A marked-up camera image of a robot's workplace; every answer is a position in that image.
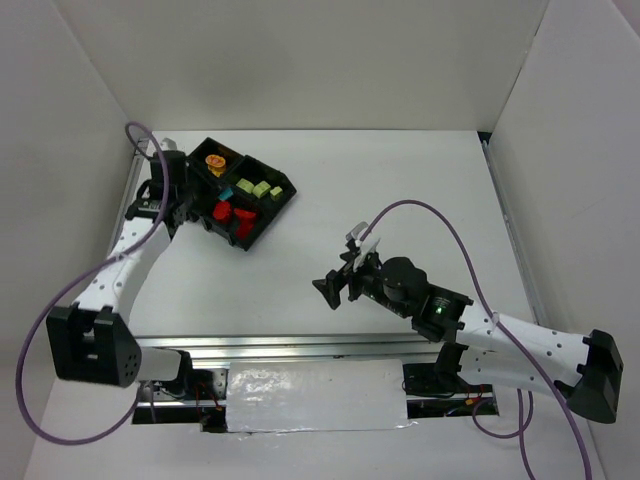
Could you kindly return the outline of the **yellow flower-print arch brick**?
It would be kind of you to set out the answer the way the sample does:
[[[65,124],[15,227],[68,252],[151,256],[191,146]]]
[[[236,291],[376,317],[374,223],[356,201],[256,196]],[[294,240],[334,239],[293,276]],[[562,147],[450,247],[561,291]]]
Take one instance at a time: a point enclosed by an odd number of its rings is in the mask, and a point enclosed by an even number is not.
[[[209,172],[216,177],[221,177],[227,170],[227,161],[221,155],[208,155],[205,158],[205,164]]]

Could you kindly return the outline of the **red curved arch brick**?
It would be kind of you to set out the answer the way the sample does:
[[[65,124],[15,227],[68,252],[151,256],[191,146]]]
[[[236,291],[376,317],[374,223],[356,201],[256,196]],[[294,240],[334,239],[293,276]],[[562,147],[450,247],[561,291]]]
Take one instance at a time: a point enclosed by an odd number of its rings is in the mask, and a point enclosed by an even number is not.
[[[233,207],[228,201],[219,201],[212,212],[212,218],[223,225],[229,224],[233,217]]]

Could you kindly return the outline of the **small teal square brick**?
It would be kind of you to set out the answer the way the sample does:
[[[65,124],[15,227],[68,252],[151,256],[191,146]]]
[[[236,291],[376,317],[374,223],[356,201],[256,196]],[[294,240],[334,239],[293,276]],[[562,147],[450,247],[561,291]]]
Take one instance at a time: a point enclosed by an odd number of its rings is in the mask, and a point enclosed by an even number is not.
[[[233,196],[233,190],[231,188],[226,188],[219,194],[219,199],[221,201],[227,201],[232,196]]]

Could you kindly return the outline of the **light green square brick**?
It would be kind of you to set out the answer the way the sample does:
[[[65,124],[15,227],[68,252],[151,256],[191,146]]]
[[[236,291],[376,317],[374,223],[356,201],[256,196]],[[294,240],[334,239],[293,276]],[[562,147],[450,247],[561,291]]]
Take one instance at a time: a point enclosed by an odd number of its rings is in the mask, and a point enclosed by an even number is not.
[[[279,186],[276,186],[269,191],[269,196],[272,201],[276,202],[283,196],[283,193],[283,189]]]

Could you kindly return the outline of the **red curved slope brick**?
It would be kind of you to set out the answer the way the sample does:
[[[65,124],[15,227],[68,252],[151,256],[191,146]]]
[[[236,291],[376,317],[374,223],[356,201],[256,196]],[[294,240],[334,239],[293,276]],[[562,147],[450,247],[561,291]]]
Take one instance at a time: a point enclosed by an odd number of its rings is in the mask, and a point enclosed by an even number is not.
[[[253,223],[256,221],[258,215],[256,212],[235,208],[234,215],[239,219],[240,222],[249,222]]]

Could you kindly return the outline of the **light green curved brick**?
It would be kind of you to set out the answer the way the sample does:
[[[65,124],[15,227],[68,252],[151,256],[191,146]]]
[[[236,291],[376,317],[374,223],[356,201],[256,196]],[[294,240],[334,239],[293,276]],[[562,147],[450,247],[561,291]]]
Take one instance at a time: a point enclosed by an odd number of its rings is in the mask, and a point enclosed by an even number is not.
[[[262,181],[260,183],[258,183],[257,185],[254,186],[253,190],[252,190],[252,194],[260,199],[262,197],[264,197],[269,191],[271,190],[271,186],[269,183],[267,183],[266,181]]]

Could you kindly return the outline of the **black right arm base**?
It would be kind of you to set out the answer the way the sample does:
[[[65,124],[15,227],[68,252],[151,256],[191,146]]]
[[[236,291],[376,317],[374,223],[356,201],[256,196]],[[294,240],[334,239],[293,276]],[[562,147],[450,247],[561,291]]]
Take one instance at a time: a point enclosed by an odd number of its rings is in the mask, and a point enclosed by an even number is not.
[[[491,385],[470,385],[447,373],[437,360],[403,364],[402,389],[409,419],[498,414]]]

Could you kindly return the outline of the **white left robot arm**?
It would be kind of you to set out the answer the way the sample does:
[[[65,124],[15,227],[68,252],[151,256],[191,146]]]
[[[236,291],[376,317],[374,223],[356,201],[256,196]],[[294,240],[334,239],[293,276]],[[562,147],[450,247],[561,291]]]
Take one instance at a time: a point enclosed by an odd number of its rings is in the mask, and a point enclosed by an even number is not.
[[[186,155],[176,150],[164,155],[169,183],[163,184],[160,159],[154,155],[151,178],[128,208],[110,253],[116,262],[96,273],[70,306],[55,306],[46,318],[55,372],[63,380],[118,387],[158,382],[179,390],[192,374],[188,353],[143,348],[128,327],[142,286],[192,203]],[[165,187],[168,204],[162,208]]]

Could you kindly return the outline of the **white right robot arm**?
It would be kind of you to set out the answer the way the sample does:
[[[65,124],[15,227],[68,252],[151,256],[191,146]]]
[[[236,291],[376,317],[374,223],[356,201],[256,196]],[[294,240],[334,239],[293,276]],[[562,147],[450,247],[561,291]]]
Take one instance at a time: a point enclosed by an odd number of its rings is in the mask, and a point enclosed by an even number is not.
[[[574,414],[602,424],[617,419],[623,361],[614,338],[595,329],[566,333],[499,314],[429,282],[406,257],[360,261],[342,254],[344,265],[313,281],[331,309],[366,297],[427,340],[441,344],[435,370],[441,383],[491,384],[549,396],[560,395]]]

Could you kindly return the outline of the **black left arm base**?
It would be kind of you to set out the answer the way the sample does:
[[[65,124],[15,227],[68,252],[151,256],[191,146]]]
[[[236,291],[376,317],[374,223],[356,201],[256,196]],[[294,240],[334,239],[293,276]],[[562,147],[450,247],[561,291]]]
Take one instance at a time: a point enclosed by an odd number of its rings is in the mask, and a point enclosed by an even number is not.
[[[181,357],[175,380],[155,380],[145,387],[133,414],[132,423],[185,424],[196,426],[202,432],[226,433],[229,369],[196,368],[187,352],[182,352]]]

